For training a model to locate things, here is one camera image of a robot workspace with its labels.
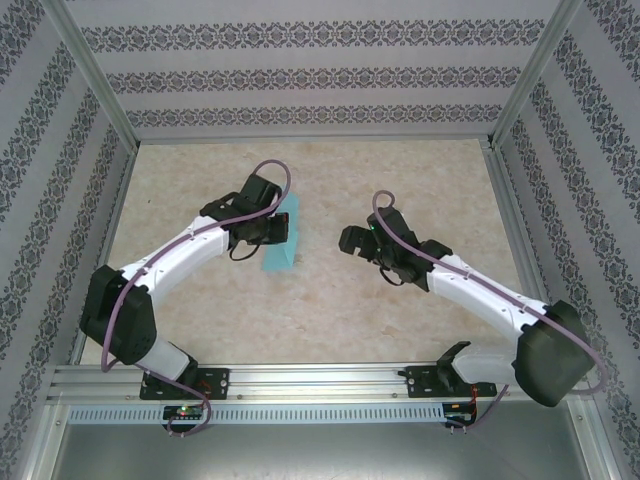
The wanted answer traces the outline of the aluminium side rail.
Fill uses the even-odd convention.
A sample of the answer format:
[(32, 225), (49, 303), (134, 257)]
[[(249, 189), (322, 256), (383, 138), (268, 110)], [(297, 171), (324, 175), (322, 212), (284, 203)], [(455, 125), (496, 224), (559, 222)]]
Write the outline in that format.
[(488, 139), (481, 139), (480, 147), (522, 289), (529, 297), (548, 300), (547, 289), (503, 159)]
[[(98, 256), (93, 262), (89, 278), (91, 278), (93, 273), (108, 260), (110, 249), (116, 233), (117, 222), (119, 219), (119, 215), (121, 214), (124, 197), (126, 196), (126, 191), (131, 179), (132, 170), (138, 152), (139, 150), (136, 149), (126, 157), (126, 161), (119, 176), (116, 188), (113, 194), (110, 196), (111, 204), (109, 206), (108, 216), (106, 218), (105, 229), (100, 237), (100, 249), (98, 251)], [(73, 337), (72, 348), (69, 351), (67, 362), (68, 365), (75, 366), (80, 363), (85, 343), (86, 335), (81, 331), (80, 328), (77, 328), (75, 336)]]

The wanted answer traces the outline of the light blue cloth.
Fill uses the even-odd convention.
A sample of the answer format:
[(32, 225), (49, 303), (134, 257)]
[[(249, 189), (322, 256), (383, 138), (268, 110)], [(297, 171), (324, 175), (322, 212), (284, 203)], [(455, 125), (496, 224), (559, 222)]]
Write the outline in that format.
[(293, 267), (299, 238), (298, 196), (293, 192), (289, 192), (283, 202), (275, 210), (275, 213), (285, 213), (288, 215), (288, 235), (287, 240), (284, 243), (266, 247), (266, 252), (262, 262), (262, 270), (270, 273), (289, 270)]

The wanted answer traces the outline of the long aluminium mounting rail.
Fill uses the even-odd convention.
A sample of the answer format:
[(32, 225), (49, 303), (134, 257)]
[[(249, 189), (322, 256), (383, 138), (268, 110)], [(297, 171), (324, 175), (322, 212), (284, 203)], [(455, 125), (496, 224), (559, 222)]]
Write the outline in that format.
[[(227, 398), (211, 403), (254, 401), (258, 403), (352, 403), (366, 401), (442, 401), (461, 403), (492, 398), (410, 398), (405, 380), (397, 372), (407, 366), (435, 365), (433, 362), (360, 364), (264, 364), (207, 365), (205, 368), (230, 370)], [(95, 365), (59, 366), (55, 369), (45, 396), (50, 403), (119, 404), (155, 402), (195, 403), (197, 400), (141, 400), (143, 371), (117, 366), (104, 373)]]

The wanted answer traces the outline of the grey metal sheet panel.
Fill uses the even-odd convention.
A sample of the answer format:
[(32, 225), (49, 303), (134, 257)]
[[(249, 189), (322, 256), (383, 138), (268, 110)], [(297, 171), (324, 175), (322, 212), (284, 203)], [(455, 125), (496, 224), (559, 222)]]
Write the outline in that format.
[(480, 427), (434, 423), (70, 425), (53, 480), (609, 480), (565, 407), (506, 402)]

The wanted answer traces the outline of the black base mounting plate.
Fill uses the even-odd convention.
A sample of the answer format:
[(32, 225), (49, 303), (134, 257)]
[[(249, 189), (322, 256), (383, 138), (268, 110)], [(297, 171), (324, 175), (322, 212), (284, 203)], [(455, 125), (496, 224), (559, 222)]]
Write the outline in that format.
[[(209, 400), (225, 400), (230, 370), (224, 368), (188, 368), (177, 380)], [(145, 373), (139, 392), (141, 400), (197, 400), (198, 396)]]
[(493, 383), (467, 383), (452, 367), (407, 366), (397, 372), (405, 380), (410, 398), (492, 398), (498, 394)]

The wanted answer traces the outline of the aluminium cross rail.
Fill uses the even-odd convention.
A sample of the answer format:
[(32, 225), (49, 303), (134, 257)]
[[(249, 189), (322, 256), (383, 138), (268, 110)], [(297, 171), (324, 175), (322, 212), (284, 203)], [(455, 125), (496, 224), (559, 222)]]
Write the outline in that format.
[(232, 136), (232, 137), (184, 137), (154, 138), (141, 140), (141, 146), (198, 145), (198, 144), (257, 144), (257, 143), (332, 143), (332, 142), (388, 142), (388, 141), (463, 141), (478, 140), (491, 144), (488, 134), (409, 134), (409, 135), (276, 135), (276, 136)]

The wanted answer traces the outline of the aluminium frame post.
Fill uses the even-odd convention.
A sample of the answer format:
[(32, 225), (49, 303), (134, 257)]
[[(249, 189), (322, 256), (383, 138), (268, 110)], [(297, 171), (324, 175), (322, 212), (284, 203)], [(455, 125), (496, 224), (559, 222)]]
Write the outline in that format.
[(506, 101), (492, 133), (489, 135), (489, 143), (493, 150), (504, 142), (511, 129), (511, 125), (517, 119), (530, 92), (542, 75), (554, 49), (560, 42), (560, 39), (581, 4), (582, 0), (559, 0), (555, 11), (551, 15), (544, 31), (541, 33), (539, 42), (536, 44), (525, 68), (522, 70), (514, 90)]
[(47, 15), (129, 152), (140, 140), (65, 0), (40, 0)]

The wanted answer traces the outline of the small circuit board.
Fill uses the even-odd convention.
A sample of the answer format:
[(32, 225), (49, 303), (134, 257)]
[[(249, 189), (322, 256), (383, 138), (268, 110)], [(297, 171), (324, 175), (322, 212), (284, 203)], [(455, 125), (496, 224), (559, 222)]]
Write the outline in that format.
[(203, 408), (194, 405), (165, 406), (163, 420), (200, 421), (204, 417)]
[(443, 412), (447, 426), (453, 426), (454, 428), (469, 427), (477, 419), (477, 404), (474, 402), (445, 403)]

